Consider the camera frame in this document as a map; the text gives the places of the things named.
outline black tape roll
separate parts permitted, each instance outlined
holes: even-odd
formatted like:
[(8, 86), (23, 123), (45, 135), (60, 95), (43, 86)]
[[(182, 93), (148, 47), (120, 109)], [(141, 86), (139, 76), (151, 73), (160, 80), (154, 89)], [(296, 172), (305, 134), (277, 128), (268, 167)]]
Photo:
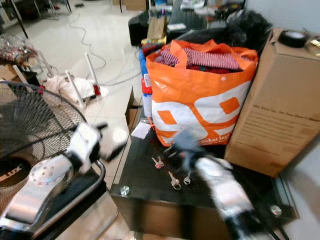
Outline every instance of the black tape roll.
[(278, 41), (292, 48), (303, 48), (308, 40), (308, 36), (299, 31), (286, 30), (282, 31)]

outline fan logo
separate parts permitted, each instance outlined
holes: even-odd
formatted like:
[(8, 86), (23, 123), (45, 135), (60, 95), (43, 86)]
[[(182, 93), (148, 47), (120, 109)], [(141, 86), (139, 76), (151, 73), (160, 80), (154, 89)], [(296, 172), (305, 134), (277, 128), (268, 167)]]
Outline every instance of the fan logo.
[(11, 171), (7, 172), (6, 174), (0, 176), (0, 183), (6, 179), (12, 177), (13, 175), (15, 175), (16, 173), (18, 173), (21, 170), (22, 170), (22, 167), (21, 167), (21, 165), (19, 165), (16, 168), (12, 169)]

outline plastic bag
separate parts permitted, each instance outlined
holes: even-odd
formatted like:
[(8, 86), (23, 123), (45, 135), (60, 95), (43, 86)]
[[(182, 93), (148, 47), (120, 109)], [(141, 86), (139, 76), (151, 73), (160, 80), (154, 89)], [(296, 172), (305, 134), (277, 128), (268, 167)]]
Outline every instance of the plastic bag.
[[(188, 57), (183, 48), (232, 54), (242, 71), (217, 74), (187, 69)], [(159, 140), (169, 146), (178, 131), (192, 127), (203, 145), (227, 144), (256, 71), (257, 52), (213, 40), (205, 44), (173, 40), (170, 52), (179, 60), (174, 67), (156, 62), (160, 52), (146, 57), (152, 85), (152, 118)]]

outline metal screw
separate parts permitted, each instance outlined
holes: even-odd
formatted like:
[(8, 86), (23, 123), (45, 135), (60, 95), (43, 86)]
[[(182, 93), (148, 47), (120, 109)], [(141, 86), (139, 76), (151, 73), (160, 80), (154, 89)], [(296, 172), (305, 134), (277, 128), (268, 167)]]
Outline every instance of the metal screw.
[(129, 194), (130, 192), (130, 188), (128, 186), (123, 186), (121, 189), (120, 189), (120, 193), (121, 193), (121, 196), (122, 197), (125, 197)]
[(272, 205), (270, 207), (270, 210), (273, 213), (273, 215), (275, 215), (275, 216), (281, 216), (281, 214), (282, 214), (281, 208), (278, 207), (277, 205)]

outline wall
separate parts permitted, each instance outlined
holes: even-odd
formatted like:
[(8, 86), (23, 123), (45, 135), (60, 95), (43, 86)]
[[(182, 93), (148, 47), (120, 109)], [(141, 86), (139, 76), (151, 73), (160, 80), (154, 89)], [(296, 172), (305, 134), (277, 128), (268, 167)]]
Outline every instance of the wall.
[[(320, 33), (320, 0), (247, 0), (245, 6), (275, 27), (304, 27)], [(320, 137), (295, 158), (283, 176), (299, 214), (299, 219), (285, 226), (288, 236), (291, 240), (320, 239)]]
[(275, 27), (320, 32), (320, 0), (247, 0), (245, 5)]

